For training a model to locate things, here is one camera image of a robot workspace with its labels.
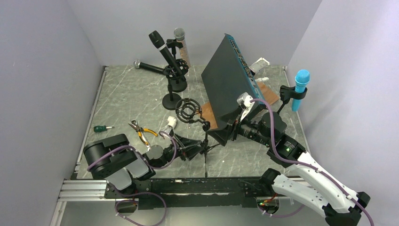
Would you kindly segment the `round base clip stand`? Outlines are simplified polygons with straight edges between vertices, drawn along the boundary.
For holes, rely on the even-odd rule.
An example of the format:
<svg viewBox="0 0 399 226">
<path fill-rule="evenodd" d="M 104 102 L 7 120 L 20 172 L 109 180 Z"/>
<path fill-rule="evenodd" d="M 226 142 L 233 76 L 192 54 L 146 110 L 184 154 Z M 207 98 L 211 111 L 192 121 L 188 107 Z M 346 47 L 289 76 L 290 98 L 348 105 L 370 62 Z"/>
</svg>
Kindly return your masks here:
<svg viewBox="0 0 399 226">
<path fill-rule="evenodd" d="M 182 46 L 180 46 L 180 43 L 177 42 L 176 39 L 167 39 L 166 46 L 171 49 L 172 55 L 183 73 L 182 75 L 177 75 L 177 73 L 175 72 L 175 75 L 177 75 L 177 79 L 172 80 L 172 90 L 177 93 L 183 92 L 187 88 L 185 75 L 188 73 L 189 67 L 184 60 L 182 60 L 181 58 L 176 58 L 176 53 L 177 53 L 176 49 L 179 49 L 179 47 Z"/>
</svg>

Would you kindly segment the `black silver-mesh microphone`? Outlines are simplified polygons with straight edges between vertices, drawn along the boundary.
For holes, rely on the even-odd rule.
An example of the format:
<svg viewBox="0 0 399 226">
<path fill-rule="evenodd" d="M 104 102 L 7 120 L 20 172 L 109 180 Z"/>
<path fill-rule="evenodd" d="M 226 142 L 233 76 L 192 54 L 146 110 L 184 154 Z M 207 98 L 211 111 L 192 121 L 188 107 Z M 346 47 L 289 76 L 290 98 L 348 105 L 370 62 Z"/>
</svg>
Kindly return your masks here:
<svg viewBox="0 0 399 226">
<path fill-rule="evenodd" d="M 143 69 L 154 73 L 163 74 L 163 68 L 143 63 L 140 60 L 135 60 L 133 65 L 136 69 Z"/>
</svg>

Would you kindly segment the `black foam-head microphone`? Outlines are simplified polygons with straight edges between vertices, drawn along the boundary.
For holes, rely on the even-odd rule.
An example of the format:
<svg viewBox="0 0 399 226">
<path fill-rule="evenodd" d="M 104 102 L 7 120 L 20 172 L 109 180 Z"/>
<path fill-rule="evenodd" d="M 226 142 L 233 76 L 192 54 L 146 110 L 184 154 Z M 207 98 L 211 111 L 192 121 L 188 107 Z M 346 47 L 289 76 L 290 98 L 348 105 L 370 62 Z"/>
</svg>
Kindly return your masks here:
<svg viewBox="0 0 399 226">
<path fill-rule="evenodd" d="M 161 35 L 155 30 L 149 34 L 149 38 L 155 48 L 157 48 L 158 51 L 162 54 L 168 65 L 171 66 L 178 75 L 182 75 L 183 73 L 181 68 L 178 66 L 176 60 L 168 50 L 168 47 L 166 46 Z"/>
</svg>

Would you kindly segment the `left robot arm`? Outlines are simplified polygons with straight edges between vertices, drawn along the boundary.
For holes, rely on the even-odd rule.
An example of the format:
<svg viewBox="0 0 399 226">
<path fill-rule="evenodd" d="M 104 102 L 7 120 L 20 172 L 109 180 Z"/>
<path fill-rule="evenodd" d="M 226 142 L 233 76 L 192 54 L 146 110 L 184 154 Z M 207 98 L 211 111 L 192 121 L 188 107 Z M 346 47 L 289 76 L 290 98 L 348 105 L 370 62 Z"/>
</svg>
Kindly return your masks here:
<svg viewBox="0 0 399 226">
<path fill-rule="evenodd" d="M 87 171 L 93 179 L 105 179 L 116 187 L 124 198 L 134 194 L 134 179 L 148 180 L 180 158 L 192 160 L 197 154 L 205 153 L 205 145 L 200 140 L 168 135 L 161 132 L 163 138 L 171 141 L 168 147 L 152 145 L 145 153 L 140 153 L 130 145 L 125 134 L 118 134 L 86 145 L 84 157 L 88 163 Z"/>
</svg>

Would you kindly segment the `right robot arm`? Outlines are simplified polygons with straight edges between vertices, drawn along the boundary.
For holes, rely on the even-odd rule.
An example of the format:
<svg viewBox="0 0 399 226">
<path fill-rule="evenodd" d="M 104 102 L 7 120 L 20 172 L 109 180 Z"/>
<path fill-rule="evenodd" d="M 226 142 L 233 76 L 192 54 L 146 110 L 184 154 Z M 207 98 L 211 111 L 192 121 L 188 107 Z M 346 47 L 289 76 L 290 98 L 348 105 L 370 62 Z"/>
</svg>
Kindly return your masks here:
<svg viewBox="0 0 399 226">
<path fill-rule="evenodd" d="M 287 124 L 277 112 L 265 113 L 259 122 L 252 122 L 240 111 L 210 119 L 209 135 L 225 146 L 227 141 L 241 135 L 270 149 L 270 158 L 309 185 L 305 186 L 274 169 L 267 169 L 259 178 L 259 189 L 264 195 L 273 193 L 288 196 L 320 214 L 330 226 L 356 226 L 362 215 L 369 217 L 365 208 L 370 196 L 356 192 L 327 172 L 305 147 L 285 133 Z"/>
</svg>

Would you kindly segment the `white pvc elbow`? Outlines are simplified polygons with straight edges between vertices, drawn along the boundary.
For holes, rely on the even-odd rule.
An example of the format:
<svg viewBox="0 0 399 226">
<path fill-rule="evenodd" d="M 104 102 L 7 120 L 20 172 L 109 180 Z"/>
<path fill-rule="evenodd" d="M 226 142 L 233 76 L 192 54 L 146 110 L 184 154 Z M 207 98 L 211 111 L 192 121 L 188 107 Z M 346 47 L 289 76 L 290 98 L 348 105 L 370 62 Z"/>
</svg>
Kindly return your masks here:
<svg viewBox="0 0 399 226">
<path fill-rule="evenodd" d="M 177 125 L 177 118 L 174 116 L 169 116 L 167 119 L 167 125 L 166 128 L 168 129 L 174 129 Z"/>
</svg>

